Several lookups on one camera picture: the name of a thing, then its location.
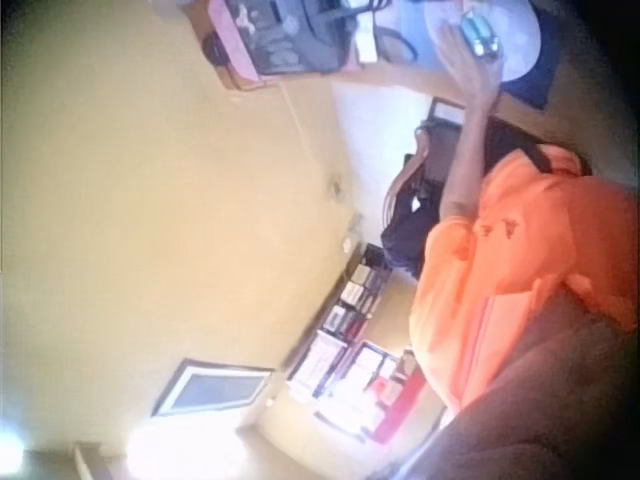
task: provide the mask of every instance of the phone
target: phone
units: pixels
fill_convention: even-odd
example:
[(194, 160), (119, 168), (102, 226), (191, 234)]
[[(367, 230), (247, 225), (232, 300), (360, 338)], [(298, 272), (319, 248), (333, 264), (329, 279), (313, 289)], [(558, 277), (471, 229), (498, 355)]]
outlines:
[(487, 19), (473, 9), (462, 15), (460, 31), (477, 58), (495, 60), (500, 55), (500, 41)]

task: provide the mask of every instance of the white plate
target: white plate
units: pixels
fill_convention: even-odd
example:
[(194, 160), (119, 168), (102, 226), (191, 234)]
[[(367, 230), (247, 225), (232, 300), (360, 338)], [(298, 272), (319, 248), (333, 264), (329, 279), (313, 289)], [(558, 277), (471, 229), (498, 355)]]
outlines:
[[(540, 56), (540, 24), (527, 0), (471, 2), (484, 15), (502, 45), (505, 57), (502, 81), (515, 80), (533, 68)], [(460, 23), (460, 7), (455, 2), (425, 2), (425, 22), (433, 41), (443, 22)]]

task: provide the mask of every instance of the orange t-shirt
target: orange t-shirt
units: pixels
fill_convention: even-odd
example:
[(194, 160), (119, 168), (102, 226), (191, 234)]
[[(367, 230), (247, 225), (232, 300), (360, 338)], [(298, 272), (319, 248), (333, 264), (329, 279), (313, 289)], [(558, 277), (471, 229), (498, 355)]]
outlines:
[(594, 312), (636, 325), (635, 195), (543, 145), (552, 174), (516, 150), (485, 178), (478, 218), (449, 217), (429, 234), (410, 317), (416, 358), (459, 411), (481, 395), (528, 319), (561, 285)]

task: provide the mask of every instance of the picture frame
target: picture frame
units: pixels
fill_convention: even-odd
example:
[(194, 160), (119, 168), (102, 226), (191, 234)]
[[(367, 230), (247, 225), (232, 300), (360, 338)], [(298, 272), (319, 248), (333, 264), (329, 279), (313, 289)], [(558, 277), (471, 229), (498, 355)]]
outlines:
[(260, 395), (273, 372), (271, 368), (184, 359), (160, 395), (151, 416), (249, 406)]

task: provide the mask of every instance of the bookshelf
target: bookshelf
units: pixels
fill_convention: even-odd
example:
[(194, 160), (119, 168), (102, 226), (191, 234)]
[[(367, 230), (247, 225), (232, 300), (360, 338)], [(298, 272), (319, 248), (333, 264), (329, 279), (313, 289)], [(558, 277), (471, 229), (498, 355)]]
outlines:
[(319, 398), (348, 368), (390, 275), (381, 248), (359, 245), (318, 312), (288, 376), (295, 398)]

